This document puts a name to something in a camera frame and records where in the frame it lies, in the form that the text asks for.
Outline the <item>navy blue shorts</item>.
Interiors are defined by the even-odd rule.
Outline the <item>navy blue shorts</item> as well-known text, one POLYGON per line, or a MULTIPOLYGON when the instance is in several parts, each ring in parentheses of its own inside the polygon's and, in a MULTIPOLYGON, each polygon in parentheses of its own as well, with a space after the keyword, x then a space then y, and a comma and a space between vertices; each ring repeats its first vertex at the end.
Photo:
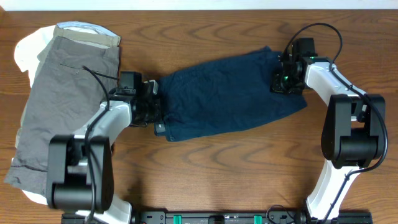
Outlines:
POLYGON ((304 109, 303 96, 271 92, 272 74, 282 67, 279 55, 264 47, 162 77, 155 135, 184 141, 244 131, 304 109))

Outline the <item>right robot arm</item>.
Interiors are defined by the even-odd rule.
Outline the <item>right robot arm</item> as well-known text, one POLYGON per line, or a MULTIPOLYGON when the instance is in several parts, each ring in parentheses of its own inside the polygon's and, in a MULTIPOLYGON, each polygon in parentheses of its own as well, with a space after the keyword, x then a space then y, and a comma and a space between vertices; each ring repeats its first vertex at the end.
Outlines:
POLYGON ((273 74, 272 92, 300 95, 309 88, 327 106, 321 136, 323 169, 294 222, 361 223, 357 214, 340 215, 340 205, 355 178, 386 157, 384 98, 354 86, 333 60, 318 56, 312 38, 291 40, 279 61, 282 68, 273 74))

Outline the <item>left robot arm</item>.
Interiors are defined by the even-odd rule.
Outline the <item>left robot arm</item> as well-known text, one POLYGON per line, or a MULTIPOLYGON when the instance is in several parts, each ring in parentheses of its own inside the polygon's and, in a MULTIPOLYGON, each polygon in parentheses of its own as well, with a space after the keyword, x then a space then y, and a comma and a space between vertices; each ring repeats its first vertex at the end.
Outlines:
POLYGON ((71 134, 49 143, 46 199, 62 223, 139 223, 132 205, 114 193, 113 144, 128 127, 160 120, 159 84, 122 72, 99 110, 71 134))

